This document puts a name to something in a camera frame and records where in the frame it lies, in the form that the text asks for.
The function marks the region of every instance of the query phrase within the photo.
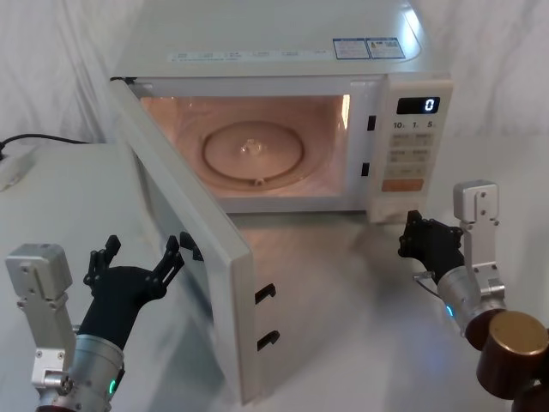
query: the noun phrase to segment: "microwave oven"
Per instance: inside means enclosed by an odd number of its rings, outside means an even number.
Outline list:
[[[155,245],[184,233],[189,310],[246,402],[262,337],[253,250],[229,215],[403,221],[453,83],[401,0],[157,0],[109,87],[142,224]]]

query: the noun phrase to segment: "robotic hand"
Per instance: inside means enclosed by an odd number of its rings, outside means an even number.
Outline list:
[[[496,262],[498,187],[476,180],[454,187],[459,227],[408,212],[399,255],[418,259],[437,295],[471,345],[482,351],[480,384],[492,395],[515,400],[513,412],[549,410],[549,333],[535,318],[507,311]],[[460,252],[462,235],[464,255]]]
[[[36,343],[32,383],[37,412],[108,412],[124,375],[124,346],[140,309],[161,299],[183,267],[174,236],[154,270],[109,265],[120,249],[112,235],[92,251],[84,283],[94,300],[80,327],[73,327],[65,303],[72,278],[59,245],[23,245],[6,259]]]

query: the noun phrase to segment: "digital display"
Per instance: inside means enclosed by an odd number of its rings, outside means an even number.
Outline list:
[[[440,97],[402,97],[396,114],[433,114],[438,112]]]

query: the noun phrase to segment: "microwave door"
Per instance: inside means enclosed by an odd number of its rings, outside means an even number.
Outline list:
[[[260,389],[251,249],[128,85],[114,80],[109,89],[144,229],[155,246],[180,232],[196,244],[194,252],[183,251],[184,273],[178,277],[194,298],[193,312],[200,314],[195,321],[208,331],[227,384],[246,403]]]

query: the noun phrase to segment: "white curtain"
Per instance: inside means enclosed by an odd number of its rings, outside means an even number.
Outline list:
[[[455,79],[448,134],[549,133],[549,1],[414,2]],[[142,3],[0,0],[0,139],[111,141],[106,83]]]

